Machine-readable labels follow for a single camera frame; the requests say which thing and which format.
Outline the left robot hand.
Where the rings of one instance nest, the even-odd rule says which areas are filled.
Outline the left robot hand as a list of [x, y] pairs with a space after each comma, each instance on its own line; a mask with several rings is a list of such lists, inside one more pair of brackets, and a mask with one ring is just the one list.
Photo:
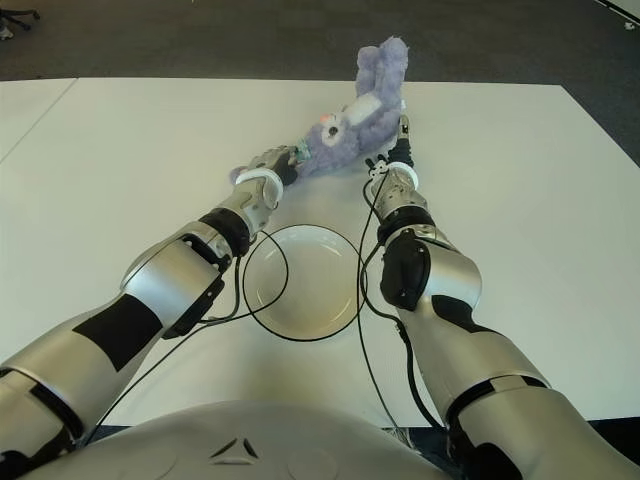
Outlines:
[[255, 157], [247, 167], [248, 170], [265, 168], [275, 172], [284, 186], [293, 184], [298, 178], [297, 172], [297, 148], [295, 146], [281, 145], [269, 149]]

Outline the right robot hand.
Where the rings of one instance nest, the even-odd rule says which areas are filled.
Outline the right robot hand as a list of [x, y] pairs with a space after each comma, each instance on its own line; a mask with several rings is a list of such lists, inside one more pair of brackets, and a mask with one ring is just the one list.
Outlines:
[[409, 168], [414, 168], [409, 134], [409, 117], [406, 114], [401, 114], [396, 135], [372, 156], [365, 159], [368, 173], [372, 174], [383, 165], [390, 165], [392, 163], [399, 163]]

